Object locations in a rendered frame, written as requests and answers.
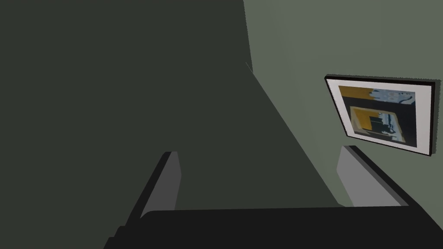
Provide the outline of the black framed abstract picture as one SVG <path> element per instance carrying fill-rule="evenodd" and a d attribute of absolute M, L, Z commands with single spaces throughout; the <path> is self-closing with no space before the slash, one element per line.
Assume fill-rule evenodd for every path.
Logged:
<path fill-rule="evenodd" d="M 348 137 L 436 152 L 440 80 L 337 74 L 324 80 Z"/>

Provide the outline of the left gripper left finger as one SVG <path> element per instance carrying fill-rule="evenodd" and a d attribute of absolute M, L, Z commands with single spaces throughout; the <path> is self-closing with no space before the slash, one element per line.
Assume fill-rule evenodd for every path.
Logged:
<path fill-rule="evenodd" d="M 137 223 L 150 211 L 175 210 L 181 177 L 177 151 L 163 153 L 125 225 Z"/>

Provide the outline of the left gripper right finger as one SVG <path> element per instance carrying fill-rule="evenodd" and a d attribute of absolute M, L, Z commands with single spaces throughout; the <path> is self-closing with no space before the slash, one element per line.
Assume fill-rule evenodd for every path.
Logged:
<path fill-rule="evenodd" d="M 420 206 L 357 146 L 342 146 L 337 174 L 354 207 Z"/>

